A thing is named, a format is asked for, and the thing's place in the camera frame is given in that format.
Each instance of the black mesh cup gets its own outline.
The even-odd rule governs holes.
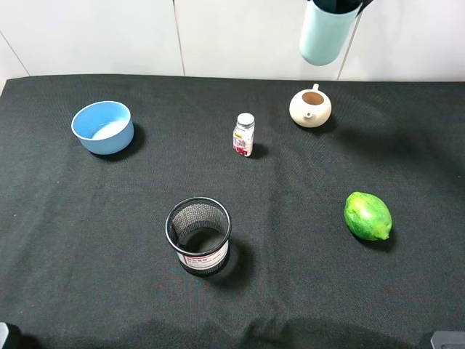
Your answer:
[[[231,218],[212,198],[189,198],[176,205],[166,219],[166,238],[181,266],[195,276],[218,273],[230,257]]]

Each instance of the lime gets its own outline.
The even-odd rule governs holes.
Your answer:
[[[392,218],[384,202],[374,195],[354,192],[346,200],[344,218],[356,236],[364,240],[386,240]]]

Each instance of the white wall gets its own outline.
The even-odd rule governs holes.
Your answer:
[[[464,0],[374,0],[343,80],[465,81]]]
[[[7,79],[27,75],[28,72],[21,65],[5,38],[0,35],[0,95]]]
[[[299,54],[306,4],[0,0],[0,86],[28,74],[73,73],[465,81],[465,1],[374,0],[325,67]]]

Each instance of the teapot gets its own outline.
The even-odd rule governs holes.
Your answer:
[[[323,125],[331,115],[331,101],[318,90],[320,85],[297,93],[289,105],[289,113],[296,124],[302,127]]]

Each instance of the blue bowl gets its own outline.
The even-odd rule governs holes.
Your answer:
[[[120,102],[97,102],[81,109],[71,129],[86,149],[100,155],[122,151],[132,141],[131,112]]]

